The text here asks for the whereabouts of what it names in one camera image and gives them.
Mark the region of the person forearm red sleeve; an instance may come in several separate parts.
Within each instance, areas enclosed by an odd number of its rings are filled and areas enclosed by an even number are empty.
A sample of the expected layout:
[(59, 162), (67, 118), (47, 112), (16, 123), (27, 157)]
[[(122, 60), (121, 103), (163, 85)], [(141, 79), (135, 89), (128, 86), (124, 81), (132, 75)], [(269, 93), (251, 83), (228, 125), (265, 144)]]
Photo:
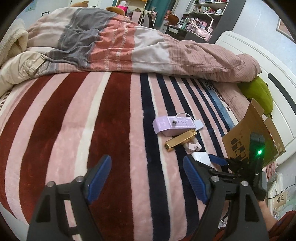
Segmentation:
[(295, 239), (295, 211), (288, 211), (280, 220), (276, 220), (271, 214), (265, 201), (258, 202), (261, 209), (269, 240), (296, 240)]

